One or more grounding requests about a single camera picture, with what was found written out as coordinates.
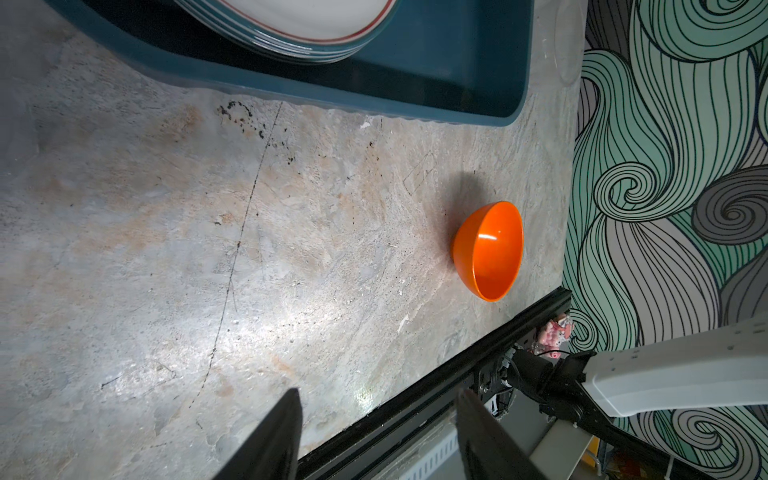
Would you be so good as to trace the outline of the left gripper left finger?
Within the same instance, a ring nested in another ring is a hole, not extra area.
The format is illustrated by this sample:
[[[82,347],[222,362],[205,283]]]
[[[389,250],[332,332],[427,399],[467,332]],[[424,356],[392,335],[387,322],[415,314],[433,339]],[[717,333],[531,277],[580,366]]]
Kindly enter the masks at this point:
[[[299,390],[291,388],[285,392],[253,433],[214,476],[214,479],[295,479],[302,420]]]

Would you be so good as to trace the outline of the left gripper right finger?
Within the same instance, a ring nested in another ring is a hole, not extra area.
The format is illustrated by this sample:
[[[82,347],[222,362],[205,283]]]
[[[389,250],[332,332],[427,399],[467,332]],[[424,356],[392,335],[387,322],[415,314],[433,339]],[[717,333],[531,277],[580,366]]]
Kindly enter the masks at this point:
[[[459,452],[467,479],[545,479],[472,390],[459,390],[455,406]]]

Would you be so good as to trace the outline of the orange bowl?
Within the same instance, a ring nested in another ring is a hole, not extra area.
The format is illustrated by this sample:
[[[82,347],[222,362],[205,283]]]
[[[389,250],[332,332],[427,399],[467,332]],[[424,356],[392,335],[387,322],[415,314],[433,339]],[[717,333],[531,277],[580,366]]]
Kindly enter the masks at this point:
[[[456,231],[451,258],[463,284],[487,302],[501,300],[520,270],[524,230],[517,207],[507,201],[487,204]]]

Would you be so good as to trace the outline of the enjoy the moment plate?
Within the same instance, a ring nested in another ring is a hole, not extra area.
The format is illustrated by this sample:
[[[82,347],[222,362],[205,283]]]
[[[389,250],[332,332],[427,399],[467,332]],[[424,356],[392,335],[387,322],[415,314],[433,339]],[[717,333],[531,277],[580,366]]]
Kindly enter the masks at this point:
[[[330,64],[370,43],[396,12],[393,0],[182,0],[186,13],[229,41],[295,64]]]

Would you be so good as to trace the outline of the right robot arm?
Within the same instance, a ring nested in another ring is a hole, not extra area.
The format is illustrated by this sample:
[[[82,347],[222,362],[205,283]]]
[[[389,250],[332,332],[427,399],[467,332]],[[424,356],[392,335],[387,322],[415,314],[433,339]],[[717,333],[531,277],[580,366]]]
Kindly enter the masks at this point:
[[[668,478],[749,479],[748,461],[759,452],[747,435],[701,425],[707,408],[766,404],[767,315],[628,350],[569,354],[556,363],[516,350],[508,375],[510,385],[536,401],[541,413],[629,450]],[[674,425],[690,430],[688,439],[700,450],[734,446],[735,461],[697,466],[614,423],[661,410],[672,411]]]

